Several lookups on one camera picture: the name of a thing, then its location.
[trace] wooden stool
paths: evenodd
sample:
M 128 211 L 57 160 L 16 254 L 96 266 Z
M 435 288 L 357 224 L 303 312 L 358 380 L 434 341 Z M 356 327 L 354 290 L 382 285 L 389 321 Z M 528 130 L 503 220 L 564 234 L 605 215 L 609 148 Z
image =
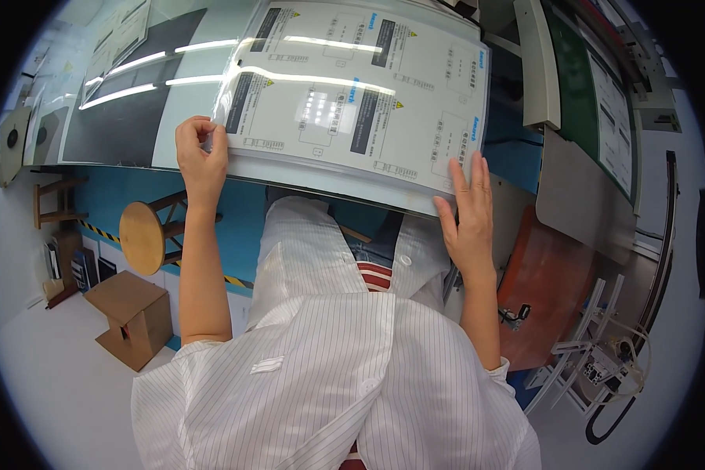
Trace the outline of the wooden stool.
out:
M 125 259 L 133 269 L 144 276 L 151 276 L 167 264 L 179 261 L 183 257 L 183 246 L 175 239 L 176 235 L 186 230 L 185 221 L 172 221 L 178 205 L 188 209 L 185 191 L 165 196 L 155 202 L 136 201 L 128 205 L 120 218 L 120 245 Z M 162 223 L 157 212 L 170 208 L 167 219 Z M 222 214 L 216 214 L 215 222 L 222 220 Z M 171 240 L 179 249 L 166 253 L 167 240 Z
M 73 209 L 70 208 L 70 202 L 68 199 L 68 193 L 74 186 L 78 186 L 88 180 L 89 177 L 84 176 L 83 178 L 70 178 L 67 180 L 56 181 L 55 183 L 50 183 L 47 186 L 39 186 L 38 184 L 34 184 L 34 227 L 41 229 L 43 223 L 74 221 L 75 219 L 85 219 L 88 217 L 88 212 L 75 213 Z M 58 210 L 55 212 L 42 213 L 40 199 L 43 195 L 49 193 L 58 193 Z

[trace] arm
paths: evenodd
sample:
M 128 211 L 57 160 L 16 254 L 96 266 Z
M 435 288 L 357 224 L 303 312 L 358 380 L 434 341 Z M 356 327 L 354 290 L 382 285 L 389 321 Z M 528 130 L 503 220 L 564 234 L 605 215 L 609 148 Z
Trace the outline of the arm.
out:
M 211 154 L 199 144 L 213 132 Z M 188 193 L 180 267 L 179 321 L 183 345 L 232 339 L 230 307 L 214 231 L 219 194 L 227 174 L 227 134 L 209 118 L 194 116 L 175 132 L 177 162 Z
M 501 365 L 496 300 L 496 270 L 492 260 L 493 201 L 486 159 L 473 153 L 470 184 L 455 159 L 450 172 L 456 190 L 459 225 L 447 201 L 434 198 L 446 250 L 462 273 L 465 305 L 460 326 L 470 338 L 483 367 Z

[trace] green panel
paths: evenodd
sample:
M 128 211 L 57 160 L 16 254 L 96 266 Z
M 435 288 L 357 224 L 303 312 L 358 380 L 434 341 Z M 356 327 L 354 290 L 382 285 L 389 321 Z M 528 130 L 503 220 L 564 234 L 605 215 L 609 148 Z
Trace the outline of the green panel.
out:
M 573 141 L 598 161 L 598 102 L 584 40 L 550 8 L 546 21 L 559 73 L 562 128 L 559 135 Z
M 551 32 L 556 58 L 556 68 L 559 73 L 559 96 L 562 105 L 562 128 L 559 135 L 569 141 L 575 142 L 580 148 L 595 161 L 598 166 L 609 176 L 611 181 L 620 189 L 622 194 L 634 205 L 637 197 L 638 167 L 635 162 L 637 155 L 637 132 L 635 117 L 632 113 L 630 95 L 621 82 L 616 78 L 607 62 L 588 43 L 559 18 L 550 7 L 544 5 L 546 21 Z M 632 175 L 629 196 L 619 181 L 606 169 L 600 161 L 598 102 L 595 98 L 595 82 L 592 79 L 588 51 L 592 53 L 597 62 L 603 67 L 611 79 L 622 91 L 627 100 L 629 110 L 629 127 L 631 130 L 631 158 Z

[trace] wrist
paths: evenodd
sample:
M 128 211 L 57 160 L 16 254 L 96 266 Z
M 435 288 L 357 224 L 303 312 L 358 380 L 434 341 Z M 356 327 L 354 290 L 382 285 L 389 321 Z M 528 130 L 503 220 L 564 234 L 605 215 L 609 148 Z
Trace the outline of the wrist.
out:
M 483 268 L 478 271 L 462 272 L 462 283 L 465 291 L 493 289 L 496 290 L 496 269 Z
M 214 224 L 216 216 L 216 204 L 190 203 L 186 211 L 186 221 L 189 222 L 210 222 Z

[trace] label sheet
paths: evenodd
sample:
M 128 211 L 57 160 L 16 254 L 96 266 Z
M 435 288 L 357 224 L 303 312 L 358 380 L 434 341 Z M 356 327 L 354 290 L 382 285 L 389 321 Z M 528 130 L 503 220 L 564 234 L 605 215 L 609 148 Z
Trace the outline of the label sheet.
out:
M 632 140 L 627 100 L 608 72 L 589 51 L 588 59 L 598 102 L 598 157 L 629 198 L 632 180 Z
M 272 2 L 228 74 L 234 148 L 453 193 L 482 143 L 488 49 L 395 14 Z

